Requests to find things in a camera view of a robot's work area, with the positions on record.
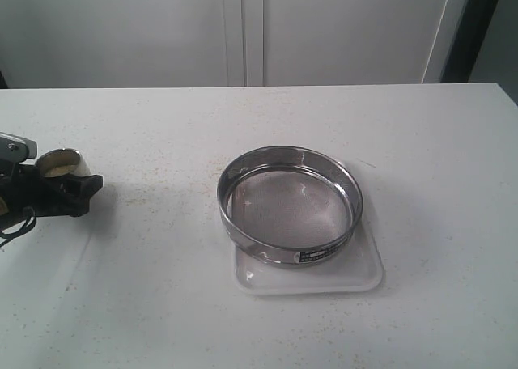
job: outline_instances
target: metal sieve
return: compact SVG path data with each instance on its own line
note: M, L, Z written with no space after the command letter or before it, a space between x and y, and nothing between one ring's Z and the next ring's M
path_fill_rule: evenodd
M232 161L219 178L218 203L236 245L278 265L331 257L363 211L359 186L339 162L296 146L268 146Z

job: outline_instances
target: metal cup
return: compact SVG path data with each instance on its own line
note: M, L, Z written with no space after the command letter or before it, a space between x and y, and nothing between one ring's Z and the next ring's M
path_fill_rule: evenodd
M75 149L56 149L45 153L36 161L36 168L40 176L46 178L91 175L83 157Z

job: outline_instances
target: table surface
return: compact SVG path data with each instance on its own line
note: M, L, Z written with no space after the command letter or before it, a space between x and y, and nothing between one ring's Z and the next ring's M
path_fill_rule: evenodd
M0 112L105 183L0 252L2 367L516 367L518 108L495 84L0 91ZM276 144L347 162L378 288L238 290L216 183Z

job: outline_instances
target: cabinet door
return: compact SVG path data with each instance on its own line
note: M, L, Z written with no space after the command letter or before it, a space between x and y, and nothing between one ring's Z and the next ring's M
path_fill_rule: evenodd
M268 86L439 81L463 4L244 0L247 75ZM259 7L262 26L248 17ZM258 31L261 61L250 44Z
M0 70L10 87L239 86L240 15L240 0L0 0Z

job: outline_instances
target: white tray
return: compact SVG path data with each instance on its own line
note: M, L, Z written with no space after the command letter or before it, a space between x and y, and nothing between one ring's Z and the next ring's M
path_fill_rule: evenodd
M383 278L380 255L370 227L360 223L353 238L336 256L320 264L284 269L264 264L233 247L237 286L251 295L296 295L363 292Z

